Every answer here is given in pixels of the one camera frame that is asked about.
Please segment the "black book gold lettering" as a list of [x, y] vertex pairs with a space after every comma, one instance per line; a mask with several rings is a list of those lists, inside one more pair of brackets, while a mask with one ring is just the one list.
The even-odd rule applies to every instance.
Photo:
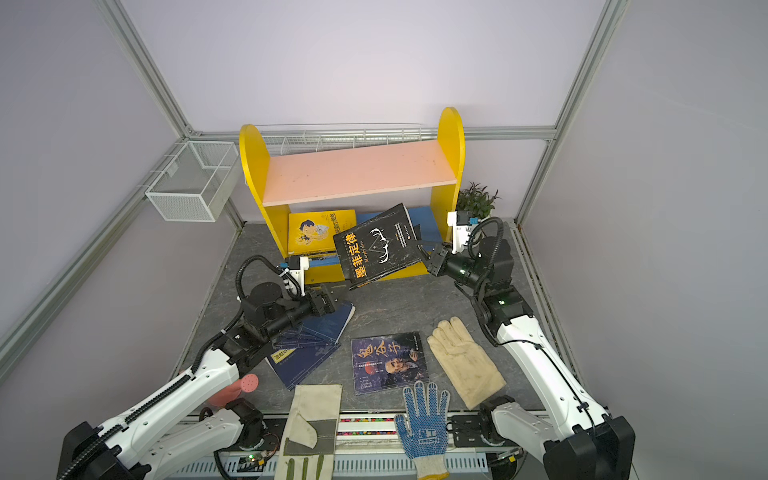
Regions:
[[426, 274], [420, 239], [402, 203], [335, 234], [333, 242], [350, 290], [383, 279]]

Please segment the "blue thread-bound book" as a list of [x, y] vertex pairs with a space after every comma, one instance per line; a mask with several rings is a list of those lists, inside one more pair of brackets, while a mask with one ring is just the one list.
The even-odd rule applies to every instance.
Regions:
[[288, 390], [293, 390], [311, 372], [333, 355], [338, 344], [277, 350], [266, 360]]
[[278, 338], [276, 345], [280, 348], [334, 345], [340, 339], [355, 310], [354, 304], [343, 302], [331, 314], [307, 317], [297, 327], [286, 330]]

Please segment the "purple portrait book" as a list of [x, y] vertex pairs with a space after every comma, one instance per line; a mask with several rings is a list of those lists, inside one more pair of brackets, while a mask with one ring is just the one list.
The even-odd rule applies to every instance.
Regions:
[[429, 378], [422, 338], [417, 331], [353, 338], [351, 352], [356, 395]]
[[314, 254], [314, 255], [293, 255], [286, 259], [290, 269], [307, 270], [323, 266], [337, 265], [338, 256], [333, 253]]

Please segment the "purple portrait book front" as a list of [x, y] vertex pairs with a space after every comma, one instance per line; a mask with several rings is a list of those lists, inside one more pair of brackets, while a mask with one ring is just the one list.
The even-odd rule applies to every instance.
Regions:
[[353, 338], [351, 352], [356, 395], [429, 378], [422, 338], [417, 331]]

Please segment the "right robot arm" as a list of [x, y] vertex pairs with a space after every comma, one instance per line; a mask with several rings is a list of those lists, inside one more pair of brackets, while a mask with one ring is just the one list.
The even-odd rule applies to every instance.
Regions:
[[541, 420], [499, 392], [502, 375], [457, 317], [428, 338], [430, 350], [465, 406], [479, 409], [484, 437], [510, 440], [544, 467], [550, 479], [627, 479], [636, 435], [579, 383], [545, 336], [533, 308], [512, 281], [514, 258], [498, 217], [466, 211], [447, 215], [451, 235], [424, 264], [453, 280], [470, 302], [481, 333], [515, 360], [549, 418]]

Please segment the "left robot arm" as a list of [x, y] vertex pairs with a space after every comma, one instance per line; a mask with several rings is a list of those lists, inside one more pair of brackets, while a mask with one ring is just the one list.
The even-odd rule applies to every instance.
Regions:
[[234, 317], [196, 353], [190, 367], [126, 411], [98, 426], [83, 422], [63, 440], [60, 479], [164, 479], [179, 468], [230, 447], [256, 447], [266, 435], [261, 411], [244, 398], [212, 416], [177, 430], [192, 410], [247, 376], [275, 350], [277, 338], [309, 317], [335, 312], [345, 299], [343, 285], [304, 287], [287, 269], [271, 265], [280, 282], [243, 288], [239, 267]]

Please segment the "potted green plant white pot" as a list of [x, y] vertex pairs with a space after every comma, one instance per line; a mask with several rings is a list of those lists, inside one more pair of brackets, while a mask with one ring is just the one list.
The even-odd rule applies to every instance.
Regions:
[[459, 191], [456, 210], [467, 212], [471, 218], [482, 221], [491, 215], [499, 198], [497, 190], [491, 191], [485, 185], [471, 182], [467, 188]]

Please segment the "pink watering can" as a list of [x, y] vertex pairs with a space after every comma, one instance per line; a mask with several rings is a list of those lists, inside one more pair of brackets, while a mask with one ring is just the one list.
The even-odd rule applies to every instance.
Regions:
[[227, 404], [238, 399], [241, 394], [254, 392], [258, 386], [258, 376], [255, 374], [248, 374], [218, 391], [207, 400], [207, 403], [212, 407], [224, 408]]

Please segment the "yellow bookshelf pink blue shelves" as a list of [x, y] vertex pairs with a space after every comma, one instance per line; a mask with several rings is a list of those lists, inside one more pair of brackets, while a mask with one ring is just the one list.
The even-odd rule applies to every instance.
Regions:
[[239, 134], [250, 192], [280, 253], [289, 255], [290, 206], [430, 187], [430, 208], [440, 239], [450, 239], [447, 214], [456, 207], [466, 161], [463, 121], [443, 110], [437, 138], [381, 146], [281, 156], [272, 160], [261, 132]]

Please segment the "beige leather work glove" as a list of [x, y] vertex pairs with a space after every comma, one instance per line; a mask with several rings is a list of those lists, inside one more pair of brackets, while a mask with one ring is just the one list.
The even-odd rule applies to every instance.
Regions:
[[475, 409], [506, 386], [495, 363], [460, 318], [440, 321], [427, 342], [468, 409]]

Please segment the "grey green canvas glove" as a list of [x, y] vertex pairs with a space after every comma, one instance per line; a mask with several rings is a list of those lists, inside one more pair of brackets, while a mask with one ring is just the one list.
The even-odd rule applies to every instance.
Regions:
[[275, 479], [331, 479], [342, 386], [298, 385], [282, 435]]

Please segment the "blue dotted knit glove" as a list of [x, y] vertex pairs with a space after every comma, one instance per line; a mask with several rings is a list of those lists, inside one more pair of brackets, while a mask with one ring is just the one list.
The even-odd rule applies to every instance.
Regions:
[[395, 415], [395, 427], [405, 455], [413, 462], [416, 476], [447, 479], [448, 407], [451, 395], [434, 382], [417, 381], [403, 388], [405, 413]]

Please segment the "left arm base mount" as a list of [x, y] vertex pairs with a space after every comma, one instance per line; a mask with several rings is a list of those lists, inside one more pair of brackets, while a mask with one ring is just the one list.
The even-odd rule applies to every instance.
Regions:
[[285, 421], [262, 421], [260, 438], [248, 439], [213, 453], [216, 471], [222, 479], [257, 479], [273, 464], [282, 441]]

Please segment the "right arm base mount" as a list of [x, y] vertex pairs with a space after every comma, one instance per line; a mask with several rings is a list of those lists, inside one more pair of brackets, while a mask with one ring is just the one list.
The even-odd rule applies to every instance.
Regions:
[[501, 437], [478, 412], [458, 412], [449, 416], [446, 430], [453, 445], [459, 448], [518, 447]]

